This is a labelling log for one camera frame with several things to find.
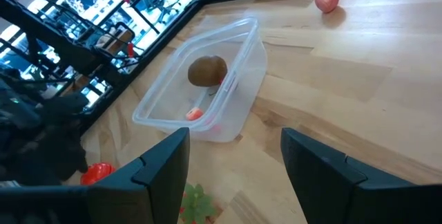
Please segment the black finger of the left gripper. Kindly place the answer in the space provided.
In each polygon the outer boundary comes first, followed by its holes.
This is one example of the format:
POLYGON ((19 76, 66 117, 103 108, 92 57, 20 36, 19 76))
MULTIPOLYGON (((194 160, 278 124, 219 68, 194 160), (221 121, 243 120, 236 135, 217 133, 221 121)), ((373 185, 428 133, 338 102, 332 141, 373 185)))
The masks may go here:
POLYGON ((81 133, 75 125, 54 126, 52 141, 52 169, 61 181, 68 180, 76 171, 83 174, 87 172, 86 151, 81 145, 81 133))
POLYGON ((48 100, 44 104, 46 120, 63 120, 83 111, 88 105, 88 99, 82 93, 71 93, 48 100))

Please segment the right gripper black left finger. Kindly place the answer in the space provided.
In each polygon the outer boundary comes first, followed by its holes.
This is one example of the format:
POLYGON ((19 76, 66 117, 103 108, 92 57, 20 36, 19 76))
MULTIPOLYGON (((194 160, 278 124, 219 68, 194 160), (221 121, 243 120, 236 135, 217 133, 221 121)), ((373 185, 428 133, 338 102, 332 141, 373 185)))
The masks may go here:
POLYGON ((183 127, 92 185, 0 189, 0 224, 177 224, 189 153, 183 127))

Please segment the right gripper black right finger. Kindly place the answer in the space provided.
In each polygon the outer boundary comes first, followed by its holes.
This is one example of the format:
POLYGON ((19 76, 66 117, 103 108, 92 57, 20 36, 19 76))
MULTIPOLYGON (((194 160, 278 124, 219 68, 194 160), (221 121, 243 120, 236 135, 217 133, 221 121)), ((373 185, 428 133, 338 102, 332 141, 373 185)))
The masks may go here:
POLYGON ((415 185, 290 128, 280 149, 308 224, 442 224, 442 184, 415 185))

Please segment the red toy tomato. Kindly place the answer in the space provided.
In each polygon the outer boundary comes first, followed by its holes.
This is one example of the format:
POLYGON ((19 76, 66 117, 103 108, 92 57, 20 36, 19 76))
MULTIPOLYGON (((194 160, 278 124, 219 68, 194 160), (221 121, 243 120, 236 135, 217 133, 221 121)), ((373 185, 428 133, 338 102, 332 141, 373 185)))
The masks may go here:
POLYGON ((109 163, 99 162, 90 165, 87 172, 81 175, 81 185, 92 185, 97 181, 109 176, 116 171, 116 168, 109 163))

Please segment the red toy strawberry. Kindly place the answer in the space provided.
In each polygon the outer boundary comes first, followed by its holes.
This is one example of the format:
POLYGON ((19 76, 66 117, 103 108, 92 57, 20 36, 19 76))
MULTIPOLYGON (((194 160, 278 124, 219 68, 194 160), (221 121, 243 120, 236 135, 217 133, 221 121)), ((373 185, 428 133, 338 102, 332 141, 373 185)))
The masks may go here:
POLYGON ((182 224, 214 224, 221 213, 222 208, 200 184, 185 185, 179 215, 182 224))

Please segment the small pink toy fruit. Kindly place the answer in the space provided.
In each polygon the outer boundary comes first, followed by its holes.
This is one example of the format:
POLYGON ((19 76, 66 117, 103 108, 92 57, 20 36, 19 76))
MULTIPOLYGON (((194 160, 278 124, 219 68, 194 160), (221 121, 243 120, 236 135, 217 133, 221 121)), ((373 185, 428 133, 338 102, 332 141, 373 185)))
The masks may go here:
POLYGON ((188 121, 194 121, 201 118, 204 115, 204 111, 198 107, 192 108, 187 114, 186 119, 188 121))

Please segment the brown toy kiwi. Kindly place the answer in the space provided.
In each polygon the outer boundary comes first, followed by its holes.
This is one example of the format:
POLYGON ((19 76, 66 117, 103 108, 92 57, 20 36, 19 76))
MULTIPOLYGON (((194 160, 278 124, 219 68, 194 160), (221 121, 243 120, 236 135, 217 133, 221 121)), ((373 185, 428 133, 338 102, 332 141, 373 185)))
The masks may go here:
POLYGON ((210 87, 220 85, 228 73, 225 60, 219 56, 197 58, 188 69, 188 80, 194 86, 210 87))

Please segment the clear plastic tupperware container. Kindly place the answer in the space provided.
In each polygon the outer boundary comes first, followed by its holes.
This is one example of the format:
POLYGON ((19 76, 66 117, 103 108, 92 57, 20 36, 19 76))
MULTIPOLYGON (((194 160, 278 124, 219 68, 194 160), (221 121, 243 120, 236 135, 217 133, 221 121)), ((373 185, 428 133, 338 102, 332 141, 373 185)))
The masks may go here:
POLYGON ((241 131, 267 70, 267 53, 253 17, 208 30, 186 40, 166 61, 133 112, 133 121, 172 133, 189 128, 191 137, 230 142, 241 131), (203 56, 225 60, 228 73, 217 86, 199 87, 188 80, 189 66, 203 56), (188 121, 194 107, 204 115, 188 121))

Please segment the black office chair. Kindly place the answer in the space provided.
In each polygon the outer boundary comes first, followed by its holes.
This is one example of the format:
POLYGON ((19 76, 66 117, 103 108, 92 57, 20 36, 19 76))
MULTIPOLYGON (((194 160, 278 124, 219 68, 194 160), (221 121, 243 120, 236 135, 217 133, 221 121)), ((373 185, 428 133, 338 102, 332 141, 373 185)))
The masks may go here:
POLYGON ((166 21, 164 20, 164 17, 166 15, 171 15, 171 13, 174 11, 175 13, 178 13, 179 10, 177 8, 174 8, 175 4, 178 4, 179 6, 181 3, 174 2, 170 4, 169 6, 165 6, 166 0, 145 0, 147 5, 147 10, 152 11, 154 9, 160 10, 160 15, 156 20, 156 23, 160 24, 166 24, 166 21))

